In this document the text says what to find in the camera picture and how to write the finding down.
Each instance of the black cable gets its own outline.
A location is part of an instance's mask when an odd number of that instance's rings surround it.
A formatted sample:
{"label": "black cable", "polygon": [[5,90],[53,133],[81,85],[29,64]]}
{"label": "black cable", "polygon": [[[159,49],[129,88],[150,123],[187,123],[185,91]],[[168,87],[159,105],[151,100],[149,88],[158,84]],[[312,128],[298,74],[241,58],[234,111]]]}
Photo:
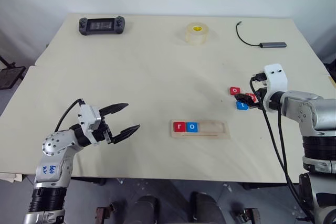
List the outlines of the black cable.
{"label": "black cable", "polygon": [[70,107],[64,112],[64,114],[61,116],[61,118],[59,119],[58,121],[58,124],[55,128],[55,132],[58,131],[59,127],[61,126],[61,123],[63,122],[64,118],[67,116],[67,114],[69,113],[69,111],[76,105],[76,104],[79,104],[79,105],[82,105],[82,104],[85,104],[84,100],[83,99],[77,99],[76,101],[74,101]]}
{"label": "black cable", "polygon": [[[294,188],[294,185],[293,185],[293,182],[291,181],[289,175],[288,175],[288,172],[287,172],[287,159],[285,159],[286,161],[286,168],[284,166],[284,163],[282,162],[281,160],[281,157],[280,157],[280,154],[279,154],[279,151],[278,151],[278,148],[277,148],[277,144],[275,142],[275,139],[274,139],[274,135],[273,135],[273,131],[272,131],[272,128],[271,128],[271,125],[269,123],[269,120],[268,120],[268,116],[266,114],[266,110],[265,110],[265,107],[264,107],[264,104],[263,102],[261,101],[261,98],[260,96],[257,94],[256,90],[254,89],[253,87],[253,81],[254,79],[251,78],[250,79],[250,87],[251,87],[251,90],[253,92],[253,94],[256,96],[256,98],[258,99],[258,102],[260,104],[260,108],[263,112],[263,115],[264,115],[264,118],[265,118],[265,121],[266,121],[266,124],[267,124],[267,128],[268,128],[268,131],[269,131],[269,134],[270,134],[270,137],[271,137],[271,140],[272,140],[272,144],[273,144],[273,148],[274,148],[274,151],[277,155],[277,158],[278,158],[278,161],[280,163],[280,166],[282,168],[282,170],[284,171],[285,173],[285,178],[286,178],[286,182],[287,182],[287,185],[288,185],[288,188],[290,190],[290,192],[292,193],[295,201],[298,203],[298,205],[300,206],[300,208],[302,209],[302,211],[306,214],[307,218],[312,222],[314,223],[314,217],[312,216],[312,214],[302,205],[300,199],[299,199],[299,196]],[[283,135],[282,135],[282,128],[281,128],[281,121],[280,121],[280,124],[278,123],[278,126],[279,126],[279,133],[281,132],[280,134],[280,141],[282,142],[281,143],[281,148],[282,149],[282,154],[286,155],[285,153],[285,145],[284,145],[284,142],[283,142]]]}
{"label": "black cable", "polygon": [[240,37],[239,32],[238,32],[238,25],[240,25],[240,23],[241,23],[241,21],[239,21],[239,22],[237,23],[237,25],[236,25],[236,32],[237,32],[238,38],[239,38],[242,42],[244,42],[245,44],[247,44],[247,45],[249,45],[249,46],[252,46],[252,47],[260,47],[260,45],[253,45],[253,44],[247,43],[247,42],[245,42],[245,41]]}

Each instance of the blue block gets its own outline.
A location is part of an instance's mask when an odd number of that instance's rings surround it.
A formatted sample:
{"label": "blue block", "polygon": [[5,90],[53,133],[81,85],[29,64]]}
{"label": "blue block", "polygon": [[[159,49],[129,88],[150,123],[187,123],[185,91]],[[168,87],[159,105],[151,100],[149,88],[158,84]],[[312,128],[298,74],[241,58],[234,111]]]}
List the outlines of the blue block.
{"label": "blue block", "polygon": [[244,104],[242,102],[237,102],[237,109],[239,110],[248,110],[247,104]]}
{"label": "blue block", "polygon": [[187,123],[187,132],[198,132],[197,123]]}

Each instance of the wooden table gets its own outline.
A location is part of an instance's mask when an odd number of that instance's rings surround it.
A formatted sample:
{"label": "wooden table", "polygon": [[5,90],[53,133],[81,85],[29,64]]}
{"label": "wooden table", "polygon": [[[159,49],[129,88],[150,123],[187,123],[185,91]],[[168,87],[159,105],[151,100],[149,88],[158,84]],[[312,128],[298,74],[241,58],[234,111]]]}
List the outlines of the wooden table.
{"label": "wooden table", "polygon": [[[35,173],[41,143],[77,98],[104,107],[130,105],[106,117],[112,132],[135,124],[139,130],[117,145],[88,146],[76,155],[74,176],[285,182],[259,110],[240,111],[230,86],[250,92],[250,77],[264,65],[280,63],[289,89],[336,97],[323,64],[291,19],[125,16],[122,35],[83,36],[82,17],[67,17],[49,47],[30,67],[0,118],[0,172]],[[285,41],[287,48],[243,44]],[[188,23],[209,27],[205,44],[184,41]],[[77,109],[64,120],[77,123]],[[270,114],[277,133],[277,115]],[[170,120],[226,121],[228,140],[170,135]],[[289,174],[298,181],[302,137],[296,122],[283,119]]]}

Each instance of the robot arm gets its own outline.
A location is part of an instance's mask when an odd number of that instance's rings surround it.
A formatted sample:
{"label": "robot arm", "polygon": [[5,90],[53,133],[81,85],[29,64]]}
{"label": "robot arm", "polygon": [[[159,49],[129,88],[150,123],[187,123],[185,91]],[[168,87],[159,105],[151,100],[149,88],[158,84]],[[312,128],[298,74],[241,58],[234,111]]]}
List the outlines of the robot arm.
{"label": "robot arm", "polygon": [[264,67],[251,78],[266,87],[255,92],[258,103],[248,95],[236,99],[251,108],[281,115],[299,123],[303,138],[303,167],[300,175],[300,200],[315,218],[315,223],[336,221],[336,99],[324,99],[313,93],[287,91],[287,77],[280,64]]}
{"label": "robot arm", "polygon": [[140,127],[136,125],[112,136],[104,116],[122,110],[127,103],[114,104],[101,110],[84,102],[79,104],[79,124],[50,134],[42,143],[43,156],[36,169],[32,200],[24,224],[63,223],[64,197],[71,180],[75,154],[103,140],[108,144],[116,144]]}

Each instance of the tape roll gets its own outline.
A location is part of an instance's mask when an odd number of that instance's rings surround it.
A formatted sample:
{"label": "tape roll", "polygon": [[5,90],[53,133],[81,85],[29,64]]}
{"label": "tape roll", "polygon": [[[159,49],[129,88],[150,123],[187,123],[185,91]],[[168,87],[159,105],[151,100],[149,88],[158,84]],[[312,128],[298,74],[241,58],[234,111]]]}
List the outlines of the tape roll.
{"label": "tape roll", "polygon": [[185,30],[185,41],[191,45],[200,45],[206,41],[209,28],[203,23],[190,23]]}

